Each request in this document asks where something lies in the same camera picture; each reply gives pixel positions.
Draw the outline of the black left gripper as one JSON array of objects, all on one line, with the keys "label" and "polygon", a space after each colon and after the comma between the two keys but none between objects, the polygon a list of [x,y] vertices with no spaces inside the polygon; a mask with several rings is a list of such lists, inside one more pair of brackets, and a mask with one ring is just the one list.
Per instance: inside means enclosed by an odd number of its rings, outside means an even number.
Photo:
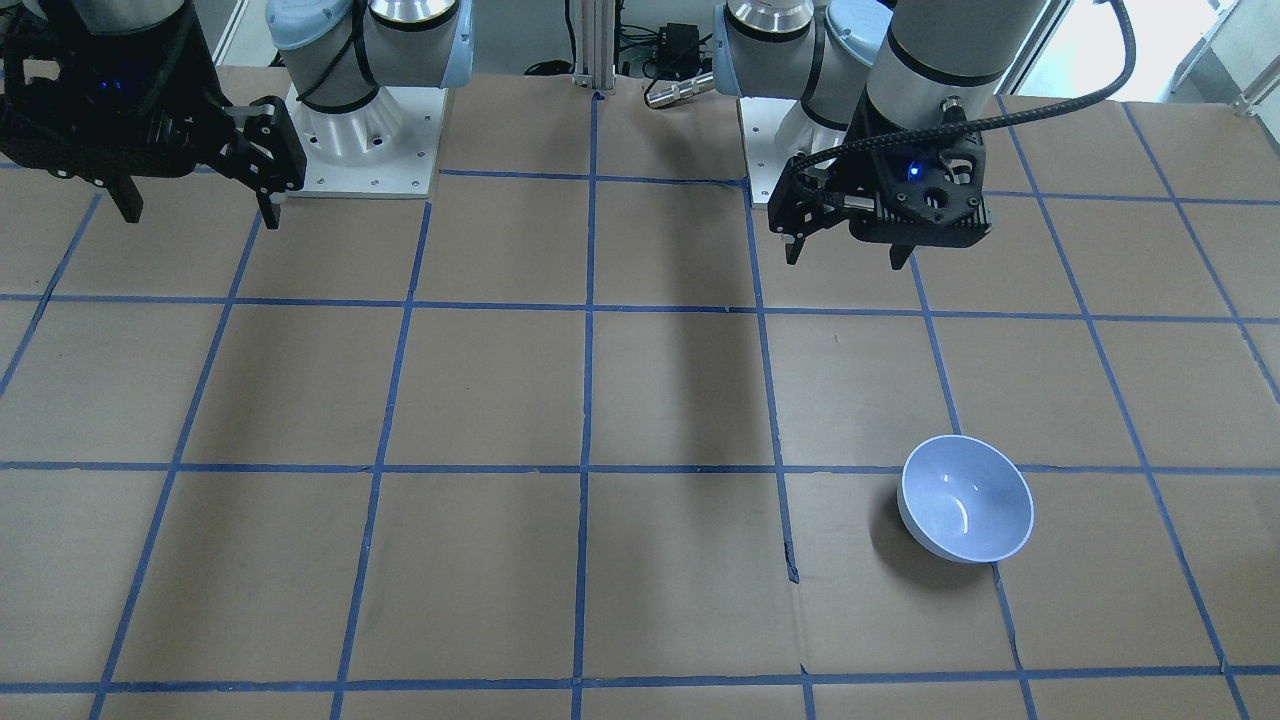
[{"label": "black left gripper", "polygon": [[918,247],[968,249],[992,227],[983,197],[986,143],[979,133],[845,152],[801,168],[787,160],[768,202],[769,228],[795,266],[806,238],[844,228],[890,247],[902,270]]}]

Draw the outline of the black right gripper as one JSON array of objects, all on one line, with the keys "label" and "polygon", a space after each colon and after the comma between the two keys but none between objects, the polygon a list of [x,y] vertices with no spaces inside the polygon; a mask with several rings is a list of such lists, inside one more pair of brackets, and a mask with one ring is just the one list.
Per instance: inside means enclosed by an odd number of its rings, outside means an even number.
[{"label": "black right gripper", "polygon": [[192,1],[5,1],[3,154],[108,188],[140,223],[136,177],[198,167],[257,193],[278,231],[306,158],[283,100],[225,95]]}]

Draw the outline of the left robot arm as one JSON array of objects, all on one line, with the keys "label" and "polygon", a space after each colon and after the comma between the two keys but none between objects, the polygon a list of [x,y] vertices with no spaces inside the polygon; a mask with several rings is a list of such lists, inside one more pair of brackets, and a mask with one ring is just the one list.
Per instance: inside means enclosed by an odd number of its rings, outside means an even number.
[{"label": "left robot arm", "polygon": [[969,249],[992,228],[978,129],[1043,9],[1041,1],[722,1],[712,32],[718,92],[788,100],[800,129],[778,143],[765,191],[788,264],[842,227],[883,245],[893,269],[919,247]]}]

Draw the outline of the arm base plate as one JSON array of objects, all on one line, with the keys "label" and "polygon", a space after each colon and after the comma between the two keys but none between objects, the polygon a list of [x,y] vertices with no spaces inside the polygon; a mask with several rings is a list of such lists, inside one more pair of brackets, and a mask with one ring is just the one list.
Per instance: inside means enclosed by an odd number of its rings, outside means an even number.
[{"label": "arm base plate", "polygon": [[436,174],[445,88],[381,88],[364,108],[326,114],[285,105],[307,158],[301,199],[429,199]]},{"label": "arm base plate", "polygon": [[813,123],[797,99],[741,97],[739,118],[753,205],[764,208],[790,158],[809,152]]}]

